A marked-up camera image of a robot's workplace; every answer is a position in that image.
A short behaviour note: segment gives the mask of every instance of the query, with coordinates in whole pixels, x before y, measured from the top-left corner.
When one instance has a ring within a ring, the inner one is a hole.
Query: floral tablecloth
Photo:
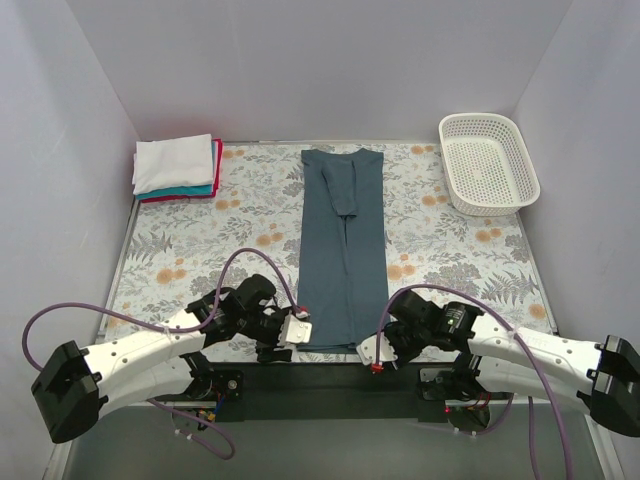
[[[140,204],[113,308],[157,323],[212,290],[227,257],[257,247],[297,291],[304,179],[300,151],[384,152],[384,211],[389,294],[413,283],[450,286],[486,301],[517,326],[551,332],[515,215],[469,217],[449,201],[439,146],[416,144],[248,144],[226,147],[214,199]],[[275,276],[255,255],[240,256],[225,284],[260,273]],[[454,298],[418,292],[444,303]],[[284,299],[282,287],[278,297]],[[113,340],[138,327],[110,318]],[[254,342],[237,335],[206,351],[212,361],[255,361]],[[356,355],[301,353],[300,361],[357,361]],[[451,361],[455,353],[427,348],[420,361]]]

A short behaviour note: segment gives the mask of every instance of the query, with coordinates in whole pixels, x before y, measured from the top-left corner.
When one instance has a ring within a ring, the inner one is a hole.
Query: folded cloth stack
[[[211,135],[138,142],[133,193],[142,202],[214,197],[223,144]]]

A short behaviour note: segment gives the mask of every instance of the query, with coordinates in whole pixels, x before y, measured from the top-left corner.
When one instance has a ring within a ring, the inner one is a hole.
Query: basket rim
[[[454,118],[462,119],[462,118],[468,118],[468,117],[485,117],[485,118],[491,118],[494,120],[499,120],[500,122],[504,123],[505,125],[507,125],[512,129],[513,134],[516,136],[516,140],[521,142],[522,153],[523,153],[525,164],[527,164],[527,166],[531,169],[531,173],[532,173],[532,175],[530,174],[529,177],[533,181],[534,192],[529,200],[525,202],[513,202],[513,203],[501,203],[501,204],[481,203],[481,202],[476,202],[466,198],[464,195],[462,195],[458,191],[458,189],[456,188],[455,179],[449,174],[449,168],[447,168],[450,165],[450,163],[447,158],[447,148],[444,142],[445,138],[442,133],[442,127],[445,124],[445,122],[451,119],[454,119]],[[445,166],[444,170],[445,170],[445,177],[447,180],[447,184],[449,188],[453,191],[453,193],[461,201],[473,207],[481,207],[481,208],[522,208],[522,207],[531,205],[536,200],[538,200],[538,198],[540,198],[540,182],[538,181],[538,175],[536,173],[536,170],[533,167],[533,162],[531,162],[531,157],[529,156],[529,150],[527,149],[527,145],[524,141],[524,138],[522,137],[522,134],[520,133],[520,129],[518,128],[518,125],[510,118],[505,117],[504,115],[498,115],[497,113],[484,113],[484,112],[453,113],[451,115],[447,115],[442,120],[440,120],[440,124],[438,125],[438,134],[440,136],[440,145],[442,146],[442,159],[444,161],[444,166]]]

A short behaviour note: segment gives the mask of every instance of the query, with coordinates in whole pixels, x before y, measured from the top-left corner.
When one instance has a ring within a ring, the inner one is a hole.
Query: basket
[[[518,126],[502,115],[461,113],[440,122],[449,195],[462,213],[510,215],[540,196]]]

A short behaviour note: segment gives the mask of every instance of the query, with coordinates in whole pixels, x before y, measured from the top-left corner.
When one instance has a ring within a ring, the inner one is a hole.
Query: white wall
[[[53,302],[103,303],[131,206],[135,131],[63,0],[0,0],[0,477],[42,478],[52,450],[22,357],[28,318]],[[96,316],[52,314],[37,360]]]
[[[523,213],[563,335],[640,348],[640,3],[573,2],[515,113],[542,185]],[[616,436],[627,478],[640,440]]]
[[[570,0],[67,0],[144,139],[437,139],[510,114]]]

